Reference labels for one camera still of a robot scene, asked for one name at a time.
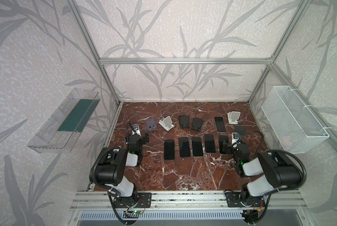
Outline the black phone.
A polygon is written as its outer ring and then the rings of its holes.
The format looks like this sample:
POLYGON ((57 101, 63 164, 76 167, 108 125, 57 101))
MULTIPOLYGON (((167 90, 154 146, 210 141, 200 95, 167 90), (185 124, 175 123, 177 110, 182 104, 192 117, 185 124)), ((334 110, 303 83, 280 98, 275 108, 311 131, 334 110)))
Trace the black phone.
POLYGON ((229 139, 226 135, 219 135, 219 152, 220 154, 230 154, 229 139))
POLYGON ((164 160, 175 159, 175 141, 167 139, 164 141, 164 160))
POLYGON ((190 144, 189 144, 189 138, 188 137, 180 137, 178 139, 179 142, 179 153, 180 157, 190 157, 190 144))

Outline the white-edged phone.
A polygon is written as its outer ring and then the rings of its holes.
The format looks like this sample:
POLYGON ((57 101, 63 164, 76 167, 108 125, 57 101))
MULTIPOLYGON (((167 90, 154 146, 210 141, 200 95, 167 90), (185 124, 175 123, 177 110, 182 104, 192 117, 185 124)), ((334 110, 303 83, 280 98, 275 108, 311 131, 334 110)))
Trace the white-edged phone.
POLYGON ((214 117, 216 131, 218 133, 226 133, 226 127, 223 117, 214 117))

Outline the white front phone stand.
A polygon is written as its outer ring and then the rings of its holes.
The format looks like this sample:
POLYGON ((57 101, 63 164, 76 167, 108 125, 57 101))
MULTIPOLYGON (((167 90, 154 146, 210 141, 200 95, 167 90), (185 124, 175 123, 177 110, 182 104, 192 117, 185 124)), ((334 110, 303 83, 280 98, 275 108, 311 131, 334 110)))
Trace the white front phone stand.
POLYGON ((240 112, 237 111, 231 111, 227 114, 228 117, 228 123, 230 125, 237 125, 239 123, 239 119, 240 119, 240 112))

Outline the dark grey front phone stand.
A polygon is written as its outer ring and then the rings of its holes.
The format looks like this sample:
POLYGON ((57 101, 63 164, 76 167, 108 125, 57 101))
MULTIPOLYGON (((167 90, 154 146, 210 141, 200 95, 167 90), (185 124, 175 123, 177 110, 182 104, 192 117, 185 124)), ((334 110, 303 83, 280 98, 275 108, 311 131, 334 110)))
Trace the dark grey front phone stand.
POLYGON ((245 126, 235 126, 234 127, 234 132, 239 133, 241 136, 245 135, 247 132, 247 129, 245 126))

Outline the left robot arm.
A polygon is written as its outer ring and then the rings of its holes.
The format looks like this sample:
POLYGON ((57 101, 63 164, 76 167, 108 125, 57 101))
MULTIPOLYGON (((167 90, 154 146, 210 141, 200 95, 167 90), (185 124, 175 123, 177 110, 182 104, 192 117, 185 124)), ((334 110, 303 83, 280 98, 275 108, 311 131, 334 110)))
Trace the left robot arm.
POLYGON ((127 136, 128 146, 104 147, 89 173, 90 182, 107 189, 109 196, 115 198, 115 207, 130 207, 139 202, 137 187, 125 176, 125 168, 138 167, 143 160, 143 145, 149 142, 145 136, 127 136))

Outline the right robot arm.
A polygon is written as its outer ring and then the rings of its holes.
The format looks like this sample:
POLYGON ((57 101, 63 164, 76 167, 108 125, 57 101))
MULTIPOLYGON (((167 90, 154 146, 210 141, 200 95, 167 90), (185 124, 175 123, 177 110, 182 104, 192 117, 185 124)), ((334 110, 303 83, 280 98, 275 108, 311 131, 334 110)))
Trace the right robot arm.
POLYGON ((243 143, 232 145, 223 142, 222 151, 231 154, 237 174, 242 178, 258 177, 246 183, 241 191, 225 190, 229 207, 265 206, 265 196, 301 187, 307 173, 303 163, 292 153, 283 150, 269 150, 258 153, 252 160, 243 143))

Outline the white metal phone stand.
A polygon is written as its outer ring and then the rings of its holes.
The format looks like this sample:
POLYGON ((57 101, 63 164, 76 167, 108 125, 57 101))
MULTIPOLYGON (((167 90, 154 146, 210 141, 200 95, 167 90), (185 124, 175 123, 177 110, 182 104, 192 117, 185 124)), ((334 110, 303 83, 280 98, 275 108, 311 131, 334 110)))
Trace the white metal phone stand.
POLYGON ((161 125, 166 131, 170 131, 172 128, 175 127, 170 116, 159 120, 159 125, 161 125))

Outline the black stand under purple phone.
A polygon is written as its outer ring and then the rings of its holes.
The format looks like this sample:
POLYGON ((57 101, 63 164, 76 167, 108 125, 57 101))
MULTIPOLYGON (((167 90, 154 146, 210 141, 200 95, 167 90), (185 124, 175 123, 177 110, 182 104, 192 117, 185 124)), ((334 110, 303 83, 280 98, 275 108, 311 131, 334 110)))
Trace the black stand under purple phone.
POLYGON ((200 118, 193 118, 191 129, 193 131, 200 132, 202 128, 203 120, 200 118))

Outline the green circuit board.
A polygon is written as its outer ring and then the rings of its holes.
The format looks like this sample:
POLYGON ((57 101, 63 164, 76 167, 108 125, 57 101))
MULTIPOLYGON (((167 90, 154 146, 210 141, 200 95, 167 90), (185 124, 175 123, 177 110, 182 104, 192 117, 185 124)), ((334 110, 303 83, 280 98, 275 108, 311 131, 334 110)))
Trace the green circuit board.
POLYGON ((125 216, 127 218, 137 218, 138 215, 143 215, 144 214, 144 210, 133 210, 133 211, 126 211, 125 212, 125 216))

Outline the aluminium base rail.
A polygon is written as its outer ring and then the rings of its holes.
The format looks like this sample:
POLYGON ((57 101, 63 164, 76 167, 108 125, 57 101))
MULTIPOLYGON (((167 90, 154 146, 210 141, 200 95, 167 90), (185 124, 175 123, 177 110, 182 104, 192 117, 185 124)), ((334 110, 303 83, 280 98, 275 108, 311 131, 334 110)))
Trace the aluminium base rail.
MULTIPOLYGON (((238 195, 223 190, 204 191, 147 191, 138 195, 138 207, 153 210, 224 210, 253 209, 266 205, 266 199, 253 205, 242 205, 238 195)), ((268 209, 307 209, 298 190, 283 191, 271 196, 268 209)), ((77 192, 70 211, 111 210, 109 196, 106 192, 77 192)))

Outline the clear plastic wall tray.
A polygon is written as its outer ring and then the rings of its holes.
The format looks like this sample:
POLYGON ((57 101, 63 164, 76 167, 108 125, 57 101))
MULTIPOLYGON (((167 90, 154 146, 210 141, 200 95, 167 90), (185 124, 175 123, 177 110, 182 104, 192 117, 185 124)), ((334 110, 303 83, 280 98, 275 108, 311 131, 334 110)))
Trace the clear plastic wall tray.
POLYGON ((97 91, 72 89, 27 146, 37 153, 70 153, 100 100, 97 91))

